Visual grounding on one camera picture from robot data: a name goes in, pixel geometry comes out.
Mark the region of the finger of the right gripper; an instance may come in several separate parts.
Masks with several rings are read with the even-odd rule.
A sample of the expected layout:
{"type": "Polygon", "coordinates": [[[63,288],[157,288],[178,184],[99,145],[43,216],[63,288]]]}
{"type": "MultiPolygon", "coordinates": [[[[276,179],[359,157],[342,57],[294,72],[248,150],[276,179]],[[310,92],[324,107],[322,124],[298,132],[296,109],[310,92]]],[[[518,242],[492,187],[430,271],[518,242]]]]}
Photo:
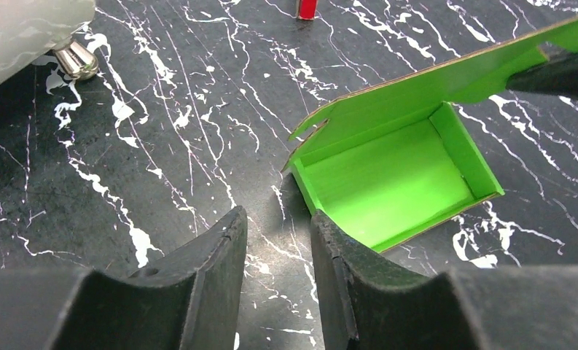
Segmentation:
{"type": "Polygon", "coordinates": [[[578,52],[560,51],[544,63],[513,74],[506,89],[578,101],[578,52]]]}

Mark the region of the green paper box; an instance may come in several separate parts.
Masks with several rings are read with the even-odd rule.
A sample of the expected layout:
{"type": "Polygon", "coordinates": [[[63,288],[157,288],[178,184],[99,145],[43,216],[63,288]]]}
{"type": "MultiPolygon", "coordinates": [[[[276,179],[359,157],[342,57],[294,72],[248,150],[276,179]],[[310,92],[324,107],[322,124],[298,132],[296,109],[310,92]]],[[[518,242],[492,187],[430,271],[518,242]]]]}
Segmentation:
{"type": "Polygon", "coordinates": [[[311,213],[384,252],[504,194],[454,110],[544,63],[540,45],[578,53],[578,17],[336,98],[294,130],[289,156],[311,213]]]}

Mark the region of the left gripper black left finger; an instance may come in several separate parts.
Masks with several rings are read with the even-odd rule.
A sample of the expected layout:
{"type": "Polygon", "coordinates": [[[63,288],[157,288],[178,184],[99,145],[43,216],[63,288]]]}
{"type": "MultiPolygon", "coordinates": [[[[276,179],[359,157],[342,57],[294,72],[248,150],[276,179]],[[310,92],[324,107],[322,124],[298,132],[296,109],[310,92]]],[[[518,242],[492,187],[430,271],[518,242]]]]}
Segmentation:
{"type": "Polygon", "coordinates": [[[0,270],[0,349],[231,349],[247,233],[237,206],[127,278],[81,267],[0,270]]]}

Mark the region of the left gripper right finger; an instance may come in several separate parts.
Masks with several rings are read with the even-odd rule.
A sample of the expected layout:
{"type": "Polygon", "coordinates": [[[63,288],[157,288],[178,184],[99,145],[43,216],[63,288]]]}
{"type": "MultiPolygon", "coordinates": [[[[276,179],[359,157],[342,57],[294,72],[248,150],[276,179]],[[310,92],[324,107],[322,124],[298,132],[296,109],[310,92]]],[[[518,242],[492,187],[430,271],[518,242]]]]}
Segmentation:
{"type": "Polygon", "coordinates": [[[327,349],[578,349],[578,265],[427,277],[359,243],[322,211],[310,233],[327,349]]]}

